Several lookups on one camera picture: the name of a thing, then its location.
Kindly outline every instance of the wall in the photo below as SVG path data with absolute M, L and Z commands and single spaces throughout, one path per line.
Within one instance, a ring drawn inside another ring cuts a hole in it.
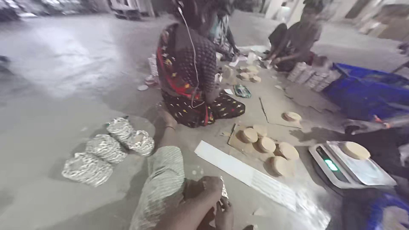
M 301 19 L 301 15 L 303 13 L 304 9 L 304 0 L 297 0 L 294 4 L 294 7 L 292 8 L 291 11 L 291 16 L 290 19 L 288 20 L 287 26 L 290 27 L 294 25 L 296 22 L 299 22 Z
M 342 21 L 345 19 L 345 15 L 351 10 L 355 5 L 357 0 L 338 0 L 334 1 L 333 4 L 339 4 L 335 15 L 331 18 L 331 21 Z
M 283 3 L 283 0 L 271 0 L 264 17 L 268 19 L 272 19 L 273 16 L 280 9 L 282 3 Z

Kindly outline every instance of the kneeling woman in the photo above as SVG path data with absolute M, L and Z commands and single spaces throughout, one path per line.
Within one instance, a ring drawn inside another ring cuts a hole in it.
M 216 50 L 197 31 L 203 23 L 194 0 L 179 1 L 182 20 L 163 30 L 157 66 L 164 102 L 176 121 L 195 128 L 217 119 L 238 117 L 245 105 L 221 93 L 215 77 Z

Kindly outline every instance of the black hair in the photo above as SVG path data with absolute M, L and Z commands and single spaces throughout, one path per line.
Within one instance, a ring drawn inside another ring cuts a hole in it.
M 321 13 L 324 9 L 323 0 L 305 0 L 303 3 L 305 4 L 304 9 L 313 9 L 316 14 Z
M 198 14 L 198 8 L 195 0 L 177 0 L 174 8 L 175 17 L 182 21 L 182 15 L 180 15 L 179 8 L 182 10 L 183 17 L 186 20 L 187 26 L 192 29 L 197 29 L 200 27 L 200 16 Z

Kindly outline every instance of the green digital display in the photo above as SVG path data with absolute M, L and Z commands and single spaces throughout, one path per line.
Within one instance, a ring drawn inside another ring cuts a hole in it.
M 331 160 L 324 160 L 324 162 L 328 165 L 328 167 L 329 167 L 332 171 L 338 171 L 337 166 L 335 166 L 335 164 L 334 164 Z

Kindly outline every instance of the woman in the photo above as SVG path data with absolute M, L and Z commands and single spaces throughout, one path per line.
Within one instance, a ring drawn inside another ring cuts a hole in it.
M 234 7 L 229 0 L 210 0 L 202 7 L 202 21 L 208 21 L 200 28 L 201 34 L 213 42 L 216 52 L 223 54 L 222 61 L 233 61 L 235 55 L 240 51 L 236 47 L 233 34 L 229 27 L 229 16 Z
M 211 41 L 197 32 L 203 21 L 195 1 L 179 1 L 178 7 L 189 28 L 176 23 L 163 30 L 156 60 L 162 96 L 170 113 L 178 123 L 191 128 L 244 114 L 244 104 L 220 93 L 216 50 Z
M 319 40 L 322 25 L 318 14 L 323 10 L 322 1 L 305 0 L 301 20 L 289 29 L 281 23 L 268 37 L 271 51 L 265 60 L 272 60 L 278 71 L 291 71 L 298 62 L 309 62 L 310 49 Z

